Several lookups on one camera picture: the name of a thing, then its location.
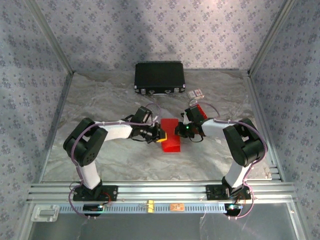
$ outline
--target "small box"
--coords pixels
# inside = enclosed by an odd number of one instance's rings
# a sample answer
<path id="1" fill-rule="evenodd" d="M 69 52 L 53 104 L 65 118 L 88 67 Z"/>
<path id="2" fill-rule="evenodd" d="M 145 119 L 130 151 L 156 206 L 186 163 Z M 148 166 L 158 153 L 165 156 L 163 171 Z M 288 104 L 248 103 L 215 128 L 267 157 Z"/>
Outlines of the small box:
<path id="1" fill-rule="evenodd" d="M 180 61 L 150 61 L 135 65 L 134 90 L 139 94 L 182 93 L 186 89 Z"/>

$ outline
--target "red object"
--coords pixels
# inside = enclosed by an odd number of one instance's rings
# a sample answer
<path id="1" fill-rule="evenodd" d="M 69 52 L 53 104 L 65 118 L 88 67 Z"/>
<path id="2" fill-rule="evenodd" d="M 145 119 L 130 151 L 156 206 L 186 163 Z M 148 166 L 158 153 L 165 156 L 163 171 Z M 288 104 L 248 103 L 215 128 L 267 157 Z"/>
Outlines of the red object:
<path id="1" fill-rule="evenodd" d="M 199 104 L 196 105 L 196 107 L 198 108 L 199 112 L 201 113 L 201 115 L 204 117 L 204 119 L 207 119 L 207 115 L 205 114 L 205 112 L 202 110 L 202 108 L 200 107 Z"/>
<path id="2" fill-rule="evenodd" d="M 161 128 L 166 133 L 166 141 L 161 142 L 162 149 L 165 153 L 179 153 L 180 137 L 175 135 L 175 128 L 179 124 L 177 118 L 162 118 Z"/>

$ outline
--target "wallpaper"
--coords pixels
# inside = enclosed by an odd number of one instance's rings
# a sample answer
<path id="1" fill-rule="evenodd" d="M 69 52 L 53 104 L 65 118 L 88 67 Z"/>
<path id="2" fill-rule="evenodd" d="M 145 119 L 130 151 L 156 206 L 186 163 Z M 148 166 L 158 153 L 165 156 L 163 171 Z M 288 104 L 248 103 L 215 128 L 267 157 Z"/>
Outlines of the wallpaper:
<path id="1" fill-rule="evenodd" d="M 249 69 L 283 0 L 38 0 L 72 68 Z"/>
<path id="2" fill-rule="evenodd" d="M 287 181 L 320 239 L 320 1 L 299 0 L 254 77 Z"/>
<path id="3" fill-rule="evenodd" d="M 8 240 L 39 180 L 67 74 L 22 1 L 0 9 L 0 239 Z"/>

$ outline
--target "patterned wall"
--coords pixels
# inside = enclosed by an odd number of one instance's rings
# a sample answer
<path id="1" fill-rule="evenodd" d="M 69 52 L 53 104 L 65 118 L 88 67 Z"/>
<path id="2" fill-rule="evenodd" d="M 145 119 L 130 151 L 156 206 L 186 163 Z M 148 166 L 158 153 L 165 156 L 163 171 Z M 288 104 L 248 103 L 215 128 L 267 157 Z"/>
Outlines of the patterned wall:
<path id="1" fill-rule="evenodd" d="M 283 0 L 38 0 L 76 71 L 250 67 Z"/>
<path id="2" fill-rule="evenodd" d="M 2 0 L 0 9 L 0 239 L 7 240 L 39 180 L 67 74 L 22 1 Z"/>
<path id="3" fill-rule="evenodd" d="M 320 239 L 320 2 L 299 0 L 254 77 L 287 181 Z"/>

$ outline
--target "red block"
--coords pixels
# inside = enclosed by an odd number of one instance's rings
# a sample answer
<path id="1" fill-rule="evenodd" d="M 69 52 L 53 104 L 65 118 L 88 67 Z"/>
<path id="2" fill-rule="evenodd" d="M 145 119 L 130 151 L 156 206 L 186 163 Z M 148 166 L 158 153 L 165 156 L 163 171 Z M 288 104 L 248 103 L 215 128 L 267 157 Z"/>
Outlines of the red block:
<path id="1" fill-rule="evenodd" d="M 179 153 L 180 137 L 175 135 L 175 128 L 179 124 L 177 118 L 162 118 L 161 128 L 166 132 L 166 141 L 161 142 L 162 149 L 165 153 Z"/>

